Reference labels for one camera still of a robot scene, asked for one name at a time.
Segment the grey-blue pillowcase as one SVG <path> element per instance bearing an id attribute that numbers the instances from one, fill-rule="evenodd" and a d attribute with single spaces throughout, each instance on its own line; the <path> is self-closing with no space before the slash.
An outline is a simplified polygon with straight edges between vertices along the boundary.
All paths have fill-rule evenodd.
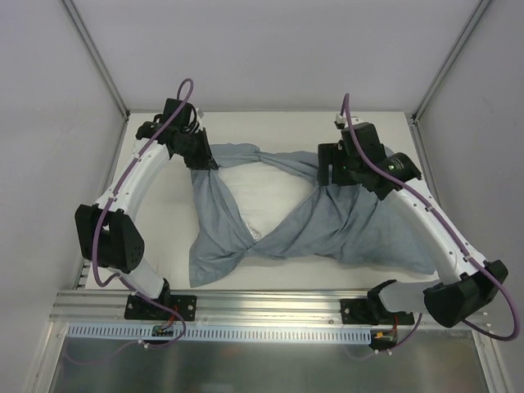
<path id="1" fill-rule="evenodd" d="M 433 274 L 430 252 L 415 237 L 406 219 L 389 201 L 379 201 L 360 186 L 317 184 L 318 157 L 313 152 L 269 153 L 252 144 L 220 144 L 211 148 L 219 168 L 191 173 L 193 198 L 200 230 L 189 251 L 189 282 L 200 287 L 230 274 L 249 256 L 272 260 L 319 255 L 350 266 L 375 264 Z M 270 191 L 265 216 L 283 206 L 302 183 L 309 195 L 268 233 L 240 206 L 221 179 L 228 169 L 245 170 L 265 164 L 290 176 L 282 186 L 271 186 L 252 176 L 248 186 L 260 207 Z"/>

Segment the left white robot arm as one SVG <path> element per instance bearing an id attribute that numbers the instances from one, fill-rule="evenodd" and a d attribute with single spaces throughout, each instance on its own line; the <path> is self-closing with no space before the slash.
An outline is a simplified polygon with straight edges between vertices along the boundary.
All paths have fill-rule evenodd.
<path id="1" fill-rule="evenodd" d="M 92 205 L 75 211 L 82 256 L 95 269 L 109 270 L 110 280 L 123 280 L 143 294 L 142 309 L 153 319 L 170 312 L 171 300 L 164 295 L 169 284 L 146 262 L 145 242 L 134 220 L 149 187 L 174 156 L 181 156 L 188 169 L 219 168 L 195 106 L 169 98 L 162 113 L 138 128 L 117 178 Z"/>

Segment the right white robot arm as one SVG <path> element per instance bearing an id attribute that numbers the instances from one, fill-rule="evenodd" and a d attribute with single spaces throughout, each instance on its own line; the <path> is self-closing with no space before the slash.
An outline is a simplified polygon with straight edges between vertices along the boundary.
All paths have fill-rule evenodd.
<path id="1" fill-rule="evenodd" d="M 318 182 L 322 186 L 360 185 L 385 201 L 430 252 L 438 274 L 426 283 L 421 300 L 404 282 L 384 282 L 368 294 L 369 318 L 386 323 L 396 311 L 426 311 L 440 325 L 452 328 L 488 305 L 497 294 L 505 295 L 508 269 L 500 260 L 489 261 L 469 244 L 434 202 L 422 173 L 404 153 L 386 153 L 375 126 L 348 124 L 337 115 L 339 142 L 318 146 Z"/>

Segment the white pillow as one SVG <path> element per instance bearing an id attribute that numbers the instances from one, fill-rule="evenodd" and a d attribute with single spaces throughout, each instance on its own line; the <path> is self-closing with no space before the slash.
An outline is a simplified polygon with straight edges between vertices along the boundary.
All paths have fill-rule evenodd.
<path id="1" fill-rule="evenodd" d="M 269 159 L 223 167 L 218 176 L 259 242 L 314 192 L 317 172 L 315 165 L 299 160 Z"/>

